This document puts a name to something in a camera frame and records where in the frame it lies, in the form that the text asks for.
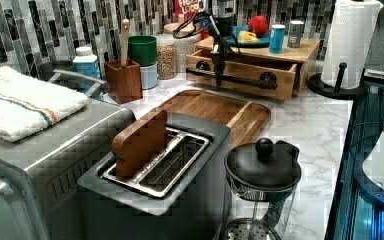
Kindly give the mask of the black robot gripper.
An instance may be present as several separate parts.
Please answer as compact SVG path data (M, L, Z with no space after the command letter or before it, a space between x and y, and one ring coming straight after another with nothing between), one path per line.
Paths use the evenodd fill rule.
M224 61L231 51L226 39L233 35L235 20L234 0L208 0L209 33L213 37L210 51L214 66L216 85L220 87L225 69Z

